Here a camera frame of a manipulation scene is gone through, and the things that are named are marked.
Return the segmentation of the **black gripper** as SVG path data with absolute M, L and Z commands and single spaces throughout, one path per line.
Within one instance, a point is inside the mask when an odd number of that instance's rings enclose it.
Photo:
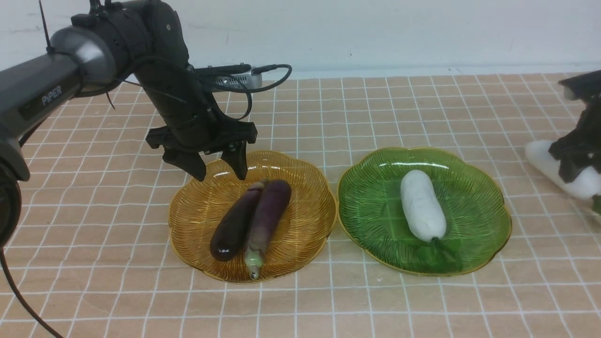
M 239 180 L 245 180 L 247 143 L 255 143 L 257 128 L 218 111 L 212 92 L 189 64 L 182 26 L 170 5 L 161 0 L 139 0 L 134 11 L 150 39 L 148 51 L 134 62 L 134 75 L 172 135 L 163 161 L 202 182 L 207 169 L 198 153 L 225 148 L 222 160 Z

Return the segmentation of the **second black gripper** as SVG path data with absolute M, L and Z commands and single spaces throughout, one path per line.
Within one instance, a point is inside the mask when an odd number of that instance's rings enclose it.
M 571 183 L 584 169 L 601 169 L 601 72 L 590 71 L 558 84 L 567 100 L 580 100 L 585 105 L 575 128 L 548 150 L 554 160 L 560 161 L 560 178 Z

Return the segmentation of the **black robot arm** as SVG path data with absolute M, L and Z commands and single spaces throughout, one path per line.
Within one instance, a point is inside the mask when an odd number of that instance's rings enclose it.
M 215 92 L 251 95 L 275 88 L 292 74 L 288 64 L 195 68 L 178 13 L 161 0 L 90 1 L 88 13 L 46 37 L 46 53 L 1 72 L 1 246 L 21 218 L 19 182 L 30 179 L 22 147 L 68 100 L 108 95 L 129 76 L 149 96 L 165 126 L 148 131 L 163 161 L 203 181 L 200 154 L 221 158 L 243 180 L 246 148 L 257 128 L 220 110 Z

